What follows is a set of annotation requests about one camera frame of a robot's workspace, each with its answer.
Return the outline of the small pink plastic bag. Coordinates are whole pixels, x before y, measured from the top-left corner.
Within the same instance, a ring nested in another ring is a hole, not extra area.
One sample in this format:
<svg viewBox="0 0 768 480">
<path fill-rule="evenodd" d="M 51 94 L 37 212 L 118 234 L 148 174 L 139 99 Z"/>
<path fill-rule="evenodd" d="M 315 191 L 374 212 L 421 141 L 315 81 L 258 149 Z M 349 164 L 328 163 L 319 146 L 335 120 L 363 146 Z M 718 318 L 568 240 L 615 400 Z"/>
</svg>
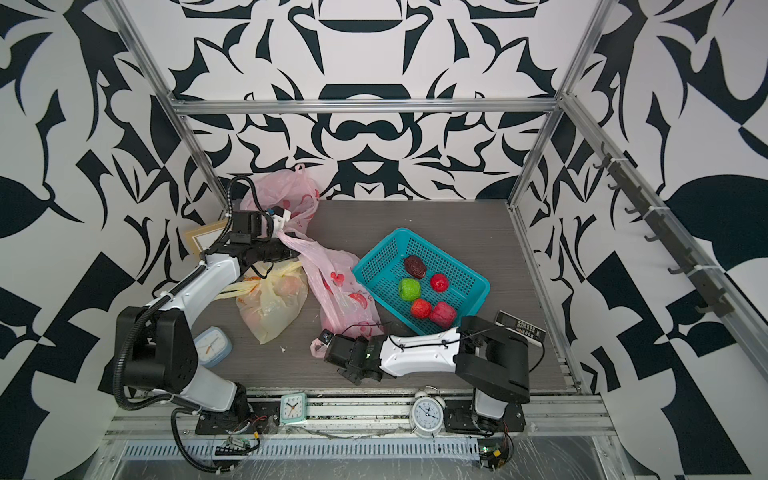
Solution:
<svg viewBox="0 0 768 480">
<path fill-rule="evenodd" d="M 355 255 L 325 248 L 299 232 L 281 232 L 278 238 L 299 253 L 298 260 L 321 308 L 323 330 L 353 339 L 384 333 L 373 296 L 352 272 L 359 263 Z"/>
</svg>

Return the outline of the large pink plastic bag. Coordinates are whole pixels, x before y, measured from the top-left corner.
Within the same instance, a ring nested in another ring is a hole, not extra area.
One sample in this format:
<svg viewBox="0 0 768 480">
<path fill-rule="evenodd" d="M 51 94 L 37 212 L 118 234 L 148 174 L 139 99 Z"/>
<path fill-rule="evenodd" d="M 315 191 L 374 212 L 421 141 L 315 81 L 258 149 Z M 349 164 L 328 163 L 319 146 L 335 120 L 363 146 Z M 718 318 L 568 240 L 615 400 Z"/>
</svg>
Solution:
<svg viewBox="0 0 768 480">
<path fill-rule="evenodd" d="M 283 230 L 291 236 L 307 239 L 307 229 L 320 203 L 316 182 L 303 165 L 283 169 L 254 181 L 257 200 L 265 211 L 279 206 L 292 212 Z"/>
</svg>

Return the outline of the small red fruit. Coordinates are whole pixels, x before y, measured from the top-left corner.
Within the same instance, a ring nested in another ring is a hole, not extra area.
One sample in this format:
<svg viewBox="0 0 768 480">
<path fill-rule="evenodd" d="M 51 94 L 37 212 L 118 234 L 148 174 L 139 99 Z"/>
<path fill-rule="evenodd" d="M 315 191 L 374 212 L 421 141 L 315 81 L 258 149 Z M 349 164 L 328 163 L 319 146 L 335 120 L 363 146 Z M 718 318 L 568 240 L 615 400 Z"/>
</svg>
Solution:
<svg viewBox="0 0 768 480">
<path fill-rule="evenodd" d="M 416 299 L 411 304 L 410 314 L 415 319 L 429 319 L 432 309 L 433 307 L 430 302 L 424 299 Z"/>
</svg>

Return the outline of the green apple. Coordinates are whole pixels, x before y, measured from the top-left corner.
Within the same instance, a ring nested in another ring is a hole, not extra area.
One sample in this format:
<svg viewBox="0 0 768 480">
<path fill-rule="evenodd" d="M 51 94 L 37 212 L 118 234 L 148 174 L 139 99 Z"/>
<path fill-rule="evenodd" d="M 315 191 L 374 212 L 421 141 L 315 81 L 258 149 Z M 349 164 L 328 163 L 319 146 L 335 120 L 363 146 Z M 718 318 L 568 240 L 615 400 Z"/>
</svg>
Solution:
<svg viewBox="0 0 768 480">
<path fill-rule="evenodd" d="M 420 282 L 413 278 L 404 278 L 398 285 L 399 298 L 406 302 L 413 302 L 421 298 Z"/>
</svg>

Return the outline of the teal plastic basket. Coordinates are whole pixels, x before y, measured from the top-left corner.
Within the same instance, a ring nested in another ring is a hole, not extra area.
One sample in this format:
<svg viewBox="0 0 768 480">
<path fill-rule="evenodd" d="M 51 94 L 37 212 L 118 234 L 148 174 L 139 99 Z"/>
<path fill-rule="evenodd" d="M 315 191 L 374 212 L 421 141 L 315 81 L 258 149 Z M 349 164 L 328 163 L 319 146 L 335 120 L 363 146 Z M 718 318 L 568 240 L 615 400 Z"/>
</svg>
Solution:
<svg viewBox="0 0 768 480">
<path fill-rule="evenodd" d="M 485 277 L 406 228 L 387 235 L 352 272 L 378 305 L 417 335 L 436 334 L 443 328 L 412 315 L 412 302 L 400 296 L 403 280 L 417 282 L 420 298 L 433 307 L 440 302 L 452 307 L 456 311 L 454 327 L 463 317 L 478 313 L 491 290 Z"/>
</svg>

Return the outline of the dark maroon fruit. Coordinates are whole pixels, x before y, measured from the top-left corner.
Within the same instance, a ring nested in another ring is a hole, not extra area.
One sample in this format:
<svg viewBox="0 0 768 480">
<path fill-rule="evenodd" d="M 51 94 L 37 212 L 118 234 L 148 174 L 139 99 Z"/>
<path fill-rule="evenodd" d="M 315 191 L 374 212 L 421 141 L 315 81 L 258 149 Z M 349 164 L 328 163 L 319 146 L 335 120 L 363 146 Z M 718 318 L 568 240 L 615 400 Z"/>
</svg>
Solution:
<svg viewBox="0 0 768 480">
<path fill-rule="evenodd" d="M 410 255 L 404 259 L 405 271 L 415 279 L 423 279 L 427 273 L 427 266 L 424 261 L 416 256 Z"/>
</svg>

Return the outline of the round red apple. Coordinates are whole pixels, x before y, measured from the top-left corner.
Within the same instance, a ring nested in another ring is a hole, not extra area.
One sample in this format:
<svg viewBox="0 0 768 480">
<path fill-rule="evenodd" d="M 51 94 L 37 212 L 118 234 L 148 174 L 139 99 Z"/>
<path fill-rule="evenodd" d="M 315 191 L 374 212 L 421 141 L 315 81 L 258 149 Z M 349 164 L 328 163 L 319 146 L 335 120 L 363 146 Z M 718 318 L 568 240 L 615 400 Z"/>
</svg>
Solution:
<svg viewBox="0 0 768 480">
<path fill-rule="evenodd" d="M 430 279 L 430 286 L 433 291 L 443 293 L 450 287 L 450 281 L 446 275 L 436 273 Z"/>
</svg>

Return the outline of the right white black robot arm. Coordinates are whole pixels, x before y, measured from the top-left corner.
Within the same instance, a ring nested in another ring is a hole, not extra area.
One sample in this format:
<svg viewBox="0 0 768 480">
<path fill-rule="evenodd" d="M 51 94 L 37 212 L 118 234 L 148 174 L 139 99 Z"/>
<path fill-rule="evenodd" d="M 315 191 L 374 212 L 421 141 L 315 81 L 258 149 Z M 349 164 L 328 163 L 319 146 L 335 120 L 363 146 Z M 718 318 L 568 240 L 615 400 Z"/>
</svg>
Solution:
<svg viewBox="0 0 768 480">
<path fill-rule="evenodd" d="M 476 416 L 500 420 L 509 405 L 530 402 L 529 348 L 543 345 L 526 322 L 514 325 L 466 316 L 443 332 L 412 337 L 356 338 L 324 332 L 323 360 L 355 385 L 365 379 L 452 373 L 474 391 Z"/>
</svg>

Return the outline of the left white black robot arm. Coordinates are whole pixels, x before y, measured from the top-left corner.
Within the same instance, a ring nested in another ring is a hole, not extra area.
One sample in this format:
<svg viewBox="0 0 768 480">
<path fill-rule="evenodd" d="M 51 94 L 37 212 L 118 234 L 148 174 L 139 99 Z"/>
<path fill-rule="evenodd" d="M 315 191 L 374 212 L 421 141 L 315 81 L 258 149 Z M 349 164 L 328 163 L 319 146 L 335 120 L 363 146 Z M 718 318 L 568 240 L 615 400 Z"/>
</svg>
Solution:
<svg viewBox="0 0 768 480">
<path fill-rule="evenodd" d="M 234 409 L 241 388 L 206 368 L 191 328 L 225 287 L 258 262 L 297 257 L 277 237 L 292 214 L 281 207 L 237 210 L 176 286 L 117 318 L 112 391 L 117 405 L 136 411 L 168 401 L 193 411 Z"/>
</svg>

